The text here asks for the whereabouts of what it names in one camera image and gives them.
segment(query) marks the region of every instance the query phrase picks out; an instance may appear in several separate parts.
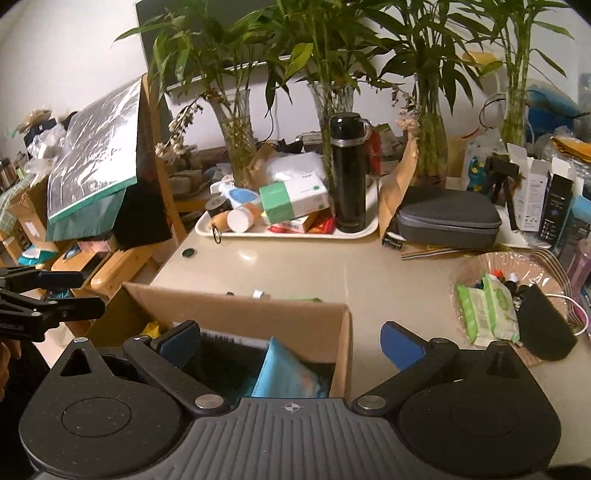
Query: beige tabletop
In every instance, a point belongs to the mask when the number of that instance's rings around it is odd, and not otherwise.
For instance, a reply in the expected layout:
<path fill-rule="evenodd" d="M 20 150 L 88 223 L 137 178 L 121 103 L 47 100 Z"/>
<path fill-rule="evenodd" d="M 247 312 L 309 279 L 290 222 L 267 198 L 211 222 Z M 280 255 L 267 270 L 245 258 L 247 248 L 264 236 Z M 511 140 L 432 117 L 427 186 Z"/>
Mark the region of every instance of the beige tabletop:
<path fill-rule="evenodd" d="M 181 252 L 194 248 L 192 258 Z M 379 345 L 382 325 L 394 320 L 424 339 L 445 337 L 469 345 L 450 300 L 452 274 L 461 258 L 401 261 L 377 234 L 357 241 L 213 239 L 192 232 L 152 285 L 276 299 L 346 303 L 353 314 L 353 396 L 392 375 L 396 368 Z M 562 423 L 553 464 L 591 457 L 591 343 L 581 338 L 569 357 L 531 369 Z"/>

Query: silver bolt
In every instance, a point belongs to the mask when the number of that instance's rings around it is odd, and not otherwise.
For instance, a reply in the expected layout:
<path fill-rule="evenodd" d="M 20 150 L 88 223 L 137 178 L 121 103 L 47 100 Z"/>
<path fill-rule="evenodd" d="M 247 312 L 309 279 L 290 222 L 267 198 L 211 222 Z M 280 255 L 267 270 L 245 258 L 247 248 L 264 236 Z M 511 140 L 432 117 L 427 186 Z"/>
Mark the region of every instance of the silver bolt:
<path fill-rule="evenodd" d="M 215 394 L 201 395 L 195 399 L 195 405 L 204 410 L 213 410 L 223 405 L 223 398 Z"/>
<path fill-rule="evenodd" d="M 357 405 L 364 410 L 379 410 L 386 406 L 386 401 L 379 395 L 364 395 L 357 401 Z"/>

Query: green wet wipes package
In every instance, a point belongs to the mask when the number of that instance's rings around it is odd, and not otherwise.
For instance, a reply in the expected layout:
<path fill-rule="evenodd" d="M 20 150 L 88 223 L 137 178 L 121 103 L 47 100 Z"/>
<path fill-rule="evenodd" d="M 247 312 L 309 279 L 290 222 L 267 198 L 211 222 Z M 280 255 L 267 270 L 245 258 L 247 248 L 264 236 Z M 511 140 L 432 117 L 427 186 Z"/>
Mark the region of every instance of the green wet wipes package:
<path fill-rule="evenodd" d="M 457 284 L 456 288 L 462 303 L 470 343 L 476 346 L 488 346 L 495 337 L 492 334 L 484 291 L 460 284 Z"/>
<path fill-rule="evenodd" d="M 519 342 L 519 325 L 511 292 L 494 275 L 482 277 L 492 333 L 501 340 Z"/>

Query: black carrying case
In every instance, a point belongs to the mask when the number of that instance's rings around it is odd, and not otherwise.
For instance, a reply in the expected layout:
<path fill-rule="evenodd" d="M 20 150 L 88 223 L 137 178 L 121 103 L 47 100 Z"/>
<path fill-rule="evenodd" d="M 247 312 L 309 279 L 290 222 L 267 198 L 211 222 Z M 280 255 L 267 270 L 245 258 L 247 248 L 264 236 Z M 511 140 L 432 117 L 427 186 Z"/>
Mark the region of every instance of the black carrying case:
<path fill-rule="evenodd" d="M 408 242 L 486 249 L 495 243 L 501 218 L 480 193 L 416 186 L 408 189 L 397 223 Z"/>

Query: blue label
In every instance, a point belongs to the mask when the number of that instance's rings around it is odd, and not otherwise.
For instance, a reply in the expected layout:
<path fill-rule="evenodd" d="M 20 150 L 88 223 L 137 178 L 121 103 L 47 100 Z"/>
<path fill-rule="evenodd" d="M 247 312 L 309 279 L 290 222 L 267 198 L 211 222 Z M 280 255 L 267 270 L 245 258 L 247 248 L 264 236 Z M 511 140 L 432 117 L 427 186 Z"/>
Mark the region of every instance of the blue label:
<path fill-rule="evenodd" d="M 256 200 L 256 195 L 247 189 L 233 189 L 229 193 L 230 198 L 240 204 L 249 203 Z"/>

